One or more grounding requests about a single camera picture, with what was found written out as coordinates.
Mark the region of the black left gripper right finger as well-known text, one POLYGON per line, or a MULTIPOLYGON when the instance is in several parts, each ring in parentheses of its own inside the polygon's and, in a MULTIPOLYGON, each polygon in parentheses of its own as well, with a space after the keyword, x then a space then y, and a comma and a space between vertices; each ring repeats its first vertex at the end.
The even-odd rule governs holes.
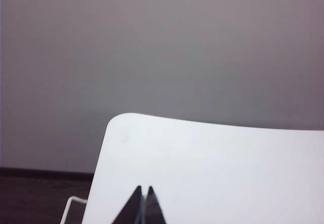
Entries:
POLYGON ((141 200, 141 223, 166 224, 163 211, 152 186, 141 200))

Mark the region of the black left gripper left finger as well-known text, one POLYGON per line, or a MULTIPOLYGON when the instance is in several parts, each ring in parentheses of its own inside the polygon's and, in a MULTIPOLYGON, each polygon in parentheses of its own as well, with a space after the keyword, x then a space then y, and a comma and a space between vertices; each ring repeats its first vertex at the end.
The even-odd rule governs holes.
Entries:
POLYGON ((138 223, 142 200, 141 186, 137 186, 130 195, 125 205, 112 222, 113 224, 138 223))

